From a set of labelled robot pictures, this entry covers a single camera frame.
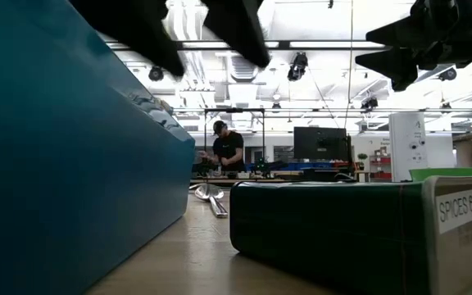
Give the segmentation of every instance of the ceiling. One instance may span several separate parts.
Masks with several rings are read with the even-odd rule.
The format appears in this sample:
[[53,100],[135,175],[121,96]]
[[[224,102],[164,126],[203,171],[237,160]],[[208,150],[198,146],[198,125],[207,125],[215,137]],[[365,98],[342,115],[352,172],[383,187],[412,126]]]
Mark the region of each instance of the ceiling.
[[[198,108],[204,107],[272,108],[273,102],[279,102],[284,111],[266,112],[266,130],[289,131],[300,125],[358,130],[358,125],[369,125],[370,129],[387,125],[388,115],[396,109],[438,109],[442,100],[450,102],[453,109],[469,110],[426,112],[426,129],[472,130],[472,64],[457,70],[453,81],[438,79],[438,74],[449,66],[429,73],[422,71],[420,82],[405,92],[394,93],[385,77],[354,62],[354,57],[382,48],[367,43],[365,33],[407,16],[413,2],[377,0],[374,5],[372,0],[355,0],[352,5],[351,0],[335,0],[329,9],[329,1],[265,0],[258,14],[269,41],[271,63],[265,69],[256,69],[254,79],[246,83],[233,78],[235,69],[242,67],[252,73],[254,68],[242,64],[235,53],[225,48],[226,44],[202,27],[207,8],[199,1],[167,1],[170,12],[163,23],[170,37],[186,48],[180,53],[187,67],[182,80],[165,73],[163,80],[151,81],[150,61],[118,47],[107,36],[102,37],[155,97],[176,109],[177,120],[190,131],[203,131],[205,120]],[[300,80],[289,82],[290,63],[301,51],[308,57],[309,69]],[[347,111],[358,110],[362,100],[372,97],[378,99],[379,109],[386,111]],[[295,110],[322,107],[327,110]],[[249,131],[262,129],[261,119],[257,119],[260,116],[212,113],[207,120],[227,120],[233,128]]]

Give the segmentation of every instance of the computer monitor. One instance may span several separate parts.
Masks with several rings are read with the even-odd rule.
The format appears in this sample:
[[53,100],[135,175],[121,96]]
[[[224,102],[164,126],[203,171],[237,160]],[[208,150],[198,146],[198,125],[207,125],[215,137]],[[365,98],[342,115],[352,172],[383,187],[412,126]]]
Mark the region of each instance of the computer monitor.
[[343,128],[294,127],[294,157],[349,161]]

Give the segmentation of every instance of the label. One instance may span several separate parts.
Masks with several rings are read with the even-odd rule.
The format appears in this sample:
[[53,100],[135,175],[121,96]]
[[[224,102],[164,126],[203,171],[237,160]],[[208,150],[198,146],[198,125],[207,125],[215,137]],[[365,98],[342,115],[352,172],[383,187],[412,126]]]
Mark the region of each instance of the label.
[[443,234],[472,221],[472,189],[436,197],[438,231]]

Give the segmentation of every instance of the black t-shirt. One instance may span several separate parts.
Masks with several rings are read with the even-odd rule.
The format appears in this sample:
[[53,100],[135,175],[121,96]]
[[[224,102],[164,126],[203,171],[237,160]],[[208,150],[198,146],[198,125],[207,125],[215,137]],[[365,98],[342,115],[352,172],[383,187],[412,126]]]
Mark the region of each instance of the black t-shirt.
[[[229,135],[223,138],[217,138],[214,141],[212,150],[220,160],[222,157],[230,159],[236,155],[236,148],[243,148],[243,137],[238,132],[231,131]],[[223,171],[247,171],[245,163],[243,163],[243,157],[241,160],[230,164],[228,166],[221,166]]]

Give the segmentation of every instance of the potted plant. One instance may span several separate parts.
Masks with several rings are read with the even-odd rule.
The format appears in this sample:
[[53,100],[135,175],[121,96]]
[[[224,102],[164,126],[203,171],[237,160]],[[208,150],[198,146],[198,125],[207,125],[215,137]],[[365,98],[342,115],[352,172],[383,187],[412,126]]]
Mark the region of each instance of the potted plant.
[[360,170],[364,170],[364,169],[365,169],[365,163],[364,163],[364,161],[365,161],[365,159],[367,159],[367,157],[368,157],[368,156],[367,156],[366,154],[364,154],[364,153],[358,154],[358,159],[360,160],[360,164],[358,165],[358,169],[360,169]]

